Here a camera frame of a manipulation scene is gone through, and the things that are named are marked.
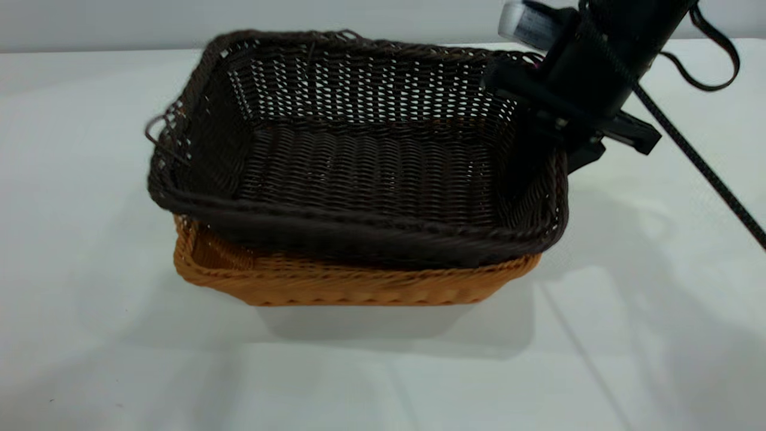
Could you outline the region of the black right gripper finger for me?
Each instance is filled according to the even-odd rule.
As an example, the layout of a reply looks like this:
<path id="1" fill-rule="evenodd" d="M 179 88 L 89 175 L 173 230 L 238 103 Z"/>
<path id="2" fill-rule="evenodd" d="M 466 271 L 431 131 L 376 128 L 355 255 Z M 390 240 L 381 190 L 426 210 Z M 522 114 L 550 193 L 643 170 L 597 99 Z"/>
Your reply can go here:
<path id="1" fill-rule="evenodd" d="M 521 104 L 518 121 L 518 153 L 533 157 L 558 147 L 556 117 L 531 104 Z"/>
<path id="2" fill-rule="evenodd" d="M 602 139 L 602 135 L 594 135 L 567 147 L 567 173 L 574 174 L 578 169 L 599 161 L 606 152 Z"/>

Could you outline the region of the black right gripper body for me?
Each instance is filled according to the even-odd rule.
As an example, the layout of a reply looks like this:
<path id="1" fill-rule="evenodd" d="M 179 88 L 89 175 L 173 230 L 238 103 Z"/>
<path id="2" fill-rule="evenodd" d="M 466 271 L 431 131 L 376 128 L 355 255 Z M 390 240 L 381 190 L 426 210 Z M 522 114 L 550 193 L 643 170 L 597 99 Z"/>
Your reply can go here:
<path id="1" fill-rule="evenodd" d="M 544 125 L 563 134 L 571 154 L 596 148 L 605 137 L 648 155 L 661 139 L 646 121 L 623 106 L 632 93 L 601 47 L 601 41 L 575 35 L 558 41 L 539 66 L 493 60 L 484 74 L 493 95 L 528 104 Z"/>

